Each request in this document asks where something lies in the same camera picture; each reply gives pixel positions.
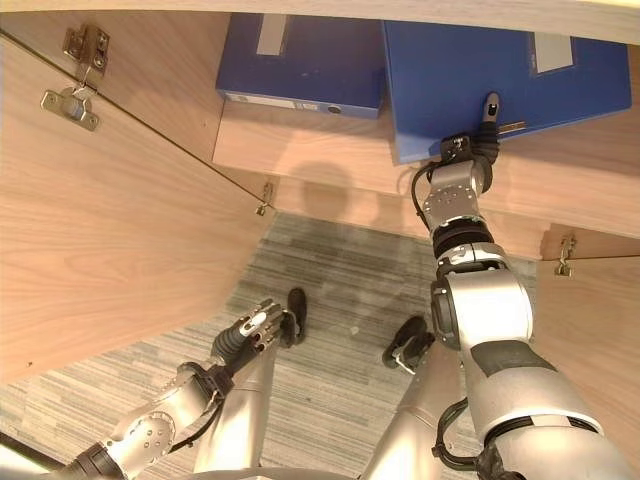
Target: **blue binder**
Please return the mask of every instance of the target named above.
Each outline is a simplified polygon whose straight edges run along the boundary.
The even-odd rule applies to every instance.
[[[571,39],[573,65],[538,73],[529,32],[384,22],[398,163],[440,153],[440,139],[473,131],[488,92],[500,94],[499,125],[566,125],[631,106],[626,45]]]
[[[263,15],[234,13],[216,88],[228,100],[376,118],[384,98],[379,20],[289,15],[281,52],[258,53]]]

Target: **wooden cabinet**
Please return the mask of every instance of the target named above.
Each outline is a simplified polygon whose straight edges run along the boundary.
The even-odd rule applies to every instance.
[[[2,40],[2,381],[213,315],[269,225],[271,210],[253,213],[266,181],[282,211],[426,236],[408,196],[416,167],[392,162],[388,109],[371,121],[223,105],[214,83],[229,14],[220,12],[640,44],[640,7],[605,0],[4,0],[0,9],[15,12],[0,27],[19,42]],[[111,35],[94,133],[39,106],[44,90],[73,84],[62,40],[85,22]],[[572,232],[578,257],[640,254],[640,47],[629,58],[630,111],[503,145],[481,207],[510,254],[553,258]],[[585,260],[572,280],[541,263],[536,343],[638,468],[636,260]]]
[[[640,257],[538,265],[536,350],[569,377],[640,472]]]
[[[66,75],[2,39],[0,379],[214,315],[272,212],[116,106],[40,108]]]

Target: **silver robot arm segment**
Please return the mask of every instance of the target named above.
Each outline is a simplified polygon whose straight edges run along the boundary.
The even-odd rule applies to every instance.
[[[284,315],[271,299],[258,304],[216,337],[207,362],[180,365],[155,398],[129,412],[111,435],[54,472],[54,478],[129,480],[179,448],[180,433],[220,406],[234,386],[234,375],[275,346]]]
[[[566,377],[531,349],[529,297],[479,212],[498,153],[498,101],[496,94],[487,98],[484,133],[443,140],[442,161],[422,169],[431,193],[418,212],[438,262],[431,286],[435,335],[460,351],[485,447],[473,468],[483,480],[631,479]],[[434,455],[444,455],[438,445]]]

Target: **gray carpet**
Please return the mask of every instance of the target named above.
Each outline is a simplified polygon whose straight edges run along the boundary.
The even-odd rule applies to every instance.
[[[535,263],[514,261],[514,267],[533,295]],[[0,387],[0,430],[68,462],[151,398],[178,364],[206,358],[215,334],[238,314],[267,296],[285,301],[290,288],[302,286],[308,337],[278,354],[262,463],[355,478],[410,381],[384,368],[380,354],[409,315],[424,312],[434,271],[424,241],[279,214],[225,312]],[[458,423],[454,450],[476,452],[468,415]],[[195,450],[185,448],[139,478],[188,473]],[[444,478],[476,477],[447,472]]]

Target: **cabinet hinge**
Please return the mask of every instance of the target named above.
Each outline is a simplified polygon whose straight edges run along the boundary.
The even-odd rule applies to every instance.
[[[83,25],[79,30],[68,29],[64,53],[77,64],[78,85],[56,93],[47,90],[40,105],[43,109],[94,131],[100,119],[91,112],[91,97],[98,92],[107,69],[109,35],[95,25]]]
[[[562,239],[560,258],[558,259],[558,266],[555,269],[556,275],[561,277],[570,277],[573,275],[573,269],[571,265],[569,265],[568,260],[573,254],[576,243],[576,237],[573,235],[566,236]]]
[[[258,205],[258,208],[256,208],[256,215],[260,215],[261,217],[264,216],[267,211],[267,207],[273,200],[273,190],[273,183],[267,182],[264,184],[262,189],[262,203]]]

